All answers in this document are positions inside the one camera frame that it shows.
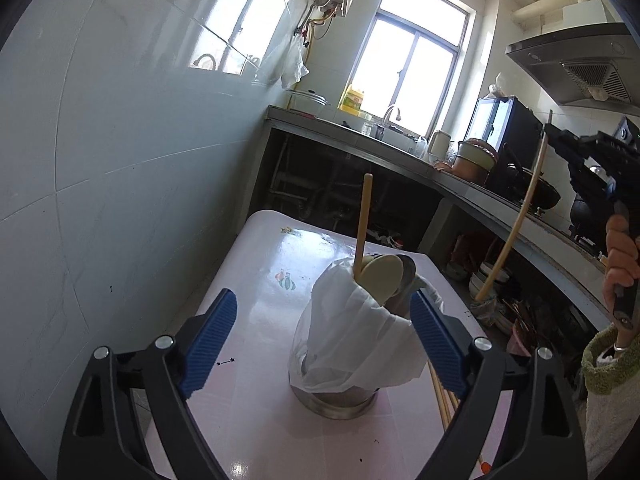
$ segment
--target finger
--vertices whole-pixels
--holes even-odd
[[[609,221],[607,221],[607,233],[609,231],[619,231],[621,233],[628,231],[629,229],[629,222],[626,221],[626,218],[624,218],[622,215],[613,215],[611,216],[611,218],[609,218]]]
[[[605,305],[610,312],[613,311],[613,307],[616,304],[615,286],[622,285],[628,287],[633,284],[634,279],[626,270],[609,269],[607,271],[602,282],[602,295],[605,300]]]
[[[638,259],[638,247],[628,235],[620,231],[607,232],[607,252],[619,250],[631,256],[634,260]]]
[[[622,285],[625,288],[634,284],[634,278],[625,269],[609,269],[604,276],[603,288]]]
[[[609,251],[607,269],[625,269],[634,279],[640,278],[640,265],[631,256],[617,249]]]

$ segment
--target person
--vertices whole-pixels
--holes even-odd
[[[613,215],[607,222],[609,254],[602,293],[610,313],[616,285],[631,286],[640,278],[640,237],[627,234],[628,222]],[[634,478],[640,465],[640,327],[626,330],[613,324],[597,334],[582,357],[588,390],[584,445],[589,480]]]

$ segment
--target hand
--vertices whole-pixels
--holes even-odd
[[[640,279],[640,266],[638,265],[640,237],[636,238],[634,242],[626,234],[628,229],[628,222],[623,216],[613,215],[607,222],[607,253],[609,253],[609,261],[602,283],[602,295],[612,318],[613,307],[616,303],[615,285],[627,287],[633,285],[634,280]],[[616,345],[621,348],[628,347],[640,333],[640,327],[630,331],[615,319],[613,319],[613,323],[618,329]]]

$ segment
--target table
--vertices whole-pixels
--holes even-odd
[[[370,412],[328,420],[306,409],[289,387],[287,365],[298,319],[318,276],[352,256],[355,240],[273,211],[248,219],[211,283],[198,314],[222,288],[238,298],[238,319],[204,388],[188,400],[201,433],[229,478],[251,480],[408,480],[443,435],[428,368],[418,379],[380,390]],[[398,251],[367,243],[368,253]],[[432,261],[408,253],[418,273],[472,336],[481,327]],[[504,429],[510,393],[503,392],[482,456],[491,463]],[[175,478],[158,432],[146,445],[156,471]],[[471,478],[480,476],[476,466]]]

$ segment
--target exhaust vent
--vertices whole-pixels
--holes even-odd
[[[623,103],[631,102],[620,74],[611,63],[574,61],[562,63],[562,66],[585,97],[592,97],[593,90],[600,89],[610,98]]]
[[[640,48],[624,23],[563,28],[506,53],[561,106],[640,116]]]

